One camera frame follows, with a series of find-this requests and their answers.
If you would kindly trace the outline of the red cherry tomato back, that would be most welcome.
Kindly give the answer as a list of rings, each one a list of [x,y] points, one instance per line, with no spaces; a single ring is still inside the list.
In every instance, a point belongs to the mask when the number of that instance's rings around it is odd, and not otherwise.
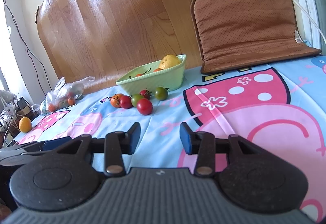
[[[120,107],[123,109],[130,109],[133,107],[133,104],[131,102],[131,97],[128,95],[123,95],[120,97],[119,100]]]

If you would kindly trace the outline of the red cherry tomato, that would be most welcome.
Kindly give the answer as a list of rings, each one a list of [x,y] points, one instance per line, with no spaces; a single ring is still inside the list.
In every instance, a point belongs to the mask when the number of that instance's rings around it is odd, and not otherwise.
[[[150,115],[153,111],[153,105],[149,99],[143,98],[137,102],[137,110],[142,115]]]
[[[130,109],[133,107],[133,104],[131,102],[131,97],[128,95],[123,95],[120,97],[119,100],[120,107],[123,109]]]

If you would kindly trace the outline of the orange tangerine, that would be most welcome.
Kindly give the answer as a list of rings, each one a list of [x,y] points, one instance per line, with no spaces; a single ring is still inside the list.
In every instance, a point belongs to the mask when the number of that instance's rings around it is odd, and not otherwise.
[[[121,98],[123,97],[124,95],[122,93],[119,93],[119,94],[115,94],[113,96],[111,96],[109,98],[110,100],[110,104],[114,107],[114,108],[120,108],[121,105],[120,105],[120,101],[121,101]]]
[[[159,72],[159,71],[162,71],[163,69],[161,68],[156,68],[153,72]]]

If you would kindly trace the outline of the green tomato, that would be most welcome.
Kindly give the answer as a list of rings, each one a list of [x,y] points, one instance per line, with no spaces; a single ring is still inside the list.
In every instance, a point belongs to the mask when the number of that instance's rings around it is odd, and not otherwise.
[[[132,104],[132,106],[136,108],[137,104],[138,104],[138,101],[143,99],[143,98],[144,98],[144,96],[141,95],[141,94],[133,94],[131,96],[131,104]]]
[[[166,100],[168,97],[168,89],[164,87],[157,87],[155,89],[154,96],[157,100]]]

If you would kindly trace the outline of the small red tomato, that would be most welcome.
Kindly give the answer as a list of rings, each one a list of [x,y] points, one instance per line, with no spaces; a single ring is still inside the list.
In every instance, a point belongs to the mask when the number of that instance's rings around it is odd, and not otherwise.
[[[152,92],[149,91],[148,89],[144,89],[141,92],[139,92],[140,95],[142,95],[144,98],[150,100]]]

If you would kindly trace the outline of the large yellow lemon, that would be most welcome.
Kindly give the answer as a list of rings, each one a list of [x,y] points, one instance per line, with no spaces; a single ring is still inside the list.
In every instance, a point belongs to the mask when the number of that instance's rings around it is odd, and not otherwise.
[[[166,55],[160,62],[158,68],[165,70],[181,63],[180,59],[175,55]]]

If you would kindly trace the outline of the small lemon at edge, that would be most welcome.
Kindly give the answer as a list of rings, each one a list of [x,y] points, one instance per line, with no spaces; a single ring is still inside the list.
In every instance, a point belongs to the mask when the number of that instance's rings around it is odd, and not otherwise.
[[[19,121],[19,130],[22,133],[28,133],[32,129],[32,122],[28,117],[22,117]]]

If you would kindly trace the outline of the plastic bag of tomatoes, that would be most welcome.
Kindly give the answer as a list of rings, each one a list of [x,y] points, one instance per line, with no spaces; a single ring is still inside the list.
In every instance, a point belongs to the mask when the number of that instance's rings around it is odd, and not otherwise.
[[[62,77],[54,90],[48,92],[45,99],[38,105],[32,105],[32,112],[41,115],[49,115],[57,110],[67,108],[82,98],[84,91],[95,81],[94,76],[85,77],[79,81],[68,83]]]

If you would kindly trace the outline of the light green ceramic dish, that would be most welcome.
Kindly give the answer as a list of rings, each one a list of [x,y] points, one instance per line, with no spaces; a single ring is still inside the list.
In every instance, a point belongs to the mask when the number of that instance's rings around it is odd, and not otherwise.
[[[165,87],[169,91],[176,90],[182,86],[187,56],[178,55],[177,57],[181,61],[177,66],[153,72],[158,68],[160,61],[144,64],[117,79],[116,85],[120,86],[129,95],[139,93],[144,89],[154,92],[157,87]]]

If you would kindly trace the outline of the cartoon pig tablecloth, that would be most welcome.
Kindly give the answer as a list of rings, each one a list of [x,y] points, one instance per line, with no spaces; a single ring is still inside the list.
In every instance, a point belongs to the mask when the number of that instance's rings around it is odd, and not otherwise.
[[[264,64],[246,70],[202,75],[186,70],[182,86],[164,101],[151,99],[153,111],[116,109],[109,98],[122,93],[115,86],[85,95],[76,105],[33,121],[20,133],[23,144],[81,134],[103,138],[112,131],[141,125],[138,148],[125,156],[126,168],[187,167],[180,124],[217,138],[237,134],[297,166],[309,189],[301,210],[314,221],[325,217],[325,57]]]

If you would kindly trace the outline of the brown seat cushion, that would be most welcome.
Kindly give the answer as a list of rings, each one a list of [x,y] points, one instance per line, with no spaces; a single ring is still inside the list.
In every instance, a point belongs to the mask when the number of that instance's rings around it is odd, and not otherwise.
[[[192,0],[201,72],[316,56],[300,42],[292,0]]]

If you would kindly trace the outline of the wood pattern vinyl sheet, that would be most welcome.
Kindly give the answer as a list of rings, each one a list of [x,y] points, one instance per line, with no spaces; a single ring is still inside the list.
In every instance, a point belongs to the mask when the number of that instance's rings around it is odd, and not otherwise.
[[[191,0],[44,0],[37,32],[59,78],[94,76],[92,92],[166,55],[200,66]]]

